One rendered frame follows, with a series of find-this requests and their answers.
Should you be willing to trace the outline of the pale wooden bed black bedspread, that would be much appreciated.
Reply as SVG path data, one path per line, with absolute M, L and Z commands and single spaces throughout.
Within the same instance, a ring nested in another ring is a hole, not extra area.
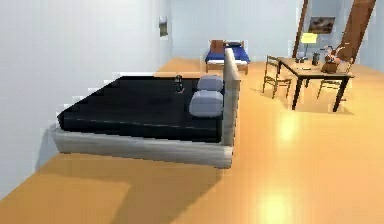
M 53 138 L 61 153 L 85 153 L 229 168 L 240 75 L 225 50 L 223 111 L 196 117 L 189 104 L 199 78 L 121 76 L 58 115 Z

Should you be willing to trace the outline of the wooden bed blue bedspread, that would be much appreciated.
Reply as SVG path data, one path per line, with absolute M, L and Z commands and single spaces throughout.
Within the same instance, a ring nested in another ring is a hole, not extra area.
M 233 54 L 235 57 L 235 63 L 237 65 L 238 70 L 243 71 L 245 74 L 248 74 L 250 58 L 244 48 L 244 42 L 243 41 L 226 41 L 226 40 L 223 40 L 223 41 L 225 42 L 224 53 L 226 49 L 231 49 L 233 51 Z M 242 46 L 227 47 L 226 42 L 240 42 Z M 205 57 L 205 64 L 206 64 L 205 71 L 208 72 L 209 70 L 222 70 L 224 68 L 224 59 L 225 59 L 224 53 L 223 54 L 212 53 L 209 49 Z

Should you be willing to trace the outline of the white pillow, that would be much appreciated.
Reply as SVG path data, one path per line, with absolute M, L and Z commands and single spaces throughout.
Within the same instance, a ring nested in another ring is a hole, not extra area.
M 198 80 L 198 83 L 197 83 L 198 90 L 220 92 L 223 89 L 223 86 L 224 86 L 223 79 L 217 75 L 204 75 Z
M 189 112 L 196 117 L 217 117 L 223 111 L 223 95 L 217 91 L 197 91 L 193 94 Z

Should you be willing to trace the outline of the wooden chair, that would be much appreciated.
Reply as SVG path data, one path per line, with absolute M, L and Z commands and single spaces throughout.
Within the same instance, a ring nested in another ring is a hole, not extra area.
M 265 87 L 267 84 L 271 85 L 272 98 L 275 98 L 279 87 L 286 87 L 286 96 L 289 94 L 292 79 L 281 74 L 282 66 L 283 63 L 279 58 L 271 55 L 266 56 L 262 92 L 265 92 Z
M 354 59 L 351 58 L 349 62 L 345 65 L 344 69 L 342 69 L 342 72 L 348 73 L 353 65 L 353 62 L 354 62 Z M 320 87 L 317 93 L 317 97 L 320 97 L 320 93 L 323 88 L 337 90 L 340 87 L 340 85 L 341 85 L 340 80 L 322 80 L 320 82 Z

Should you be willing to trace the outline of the dark wooden table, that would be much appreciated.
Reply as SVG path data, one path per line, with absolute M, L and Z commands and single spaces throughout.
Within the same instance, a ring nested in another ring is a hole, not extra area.
M 337 72 L 333 74 L 323 73 L 321 71 L 321 66 L 313 66 L 310 61 L 305 63 L 296 63 L 294 58 L 284 58 L 279 57 L 279 64 L 288 69 L 297 77 L 296 88 L 294 92 L 294 97 L 292 101 L 292 109 L 296 109 L 296 105 L 299 99 L 300 90 L 302 84 L 306 80 L 340 80 L 341 85 L 336 95 L 335 104 L 333 106 L 333 111 L 336 112 L 339 108 L 341 99 L 343 98 L 346 86 L 353 75 L 345 72 Z

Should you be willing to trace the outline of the yellow shade lamp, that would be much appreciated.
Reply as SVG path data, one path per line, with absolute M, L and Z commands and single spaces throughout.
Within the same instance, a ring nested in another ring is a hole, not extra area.
M 303 57 L 307 57 L 308 47 L 312 44 L 317 43 L 318 35 L 316 33 L 303 33 L 301 37 L 301 43 L 304 45 L 304 55 Z

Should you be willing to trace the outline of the potted house plant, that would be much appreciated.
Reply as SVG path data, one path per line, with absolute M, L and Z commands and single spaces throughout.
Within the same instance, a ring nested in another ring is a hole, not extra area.
M 331 45 L 323 47 L 323 50 L 326 51 L 325 62 L 321 68 L 323 73 L 333 74 L 337 71 L 338 66 L 344 62 L 344 60 L 339 56 L 339 52 L 344 49 L 343 45 L 339 45 L 334 49 Z

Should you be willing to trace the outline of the framed landscape picture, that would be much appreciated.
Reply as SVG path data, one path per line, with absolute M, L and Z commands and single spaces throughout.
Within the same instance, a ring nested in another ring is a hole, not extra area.
M 312 17 L 308 32 L 314 34 L 330 34 L 335 23 L 334 17 Z

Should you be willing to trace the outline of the brown room door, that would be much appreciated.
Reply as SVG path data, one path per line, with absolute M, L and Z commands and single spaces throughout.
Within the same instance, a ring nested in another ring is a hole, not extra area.
M 356 60 L 375 3 L 376 0 L 353 1 L 338 52 L 341 60 Z

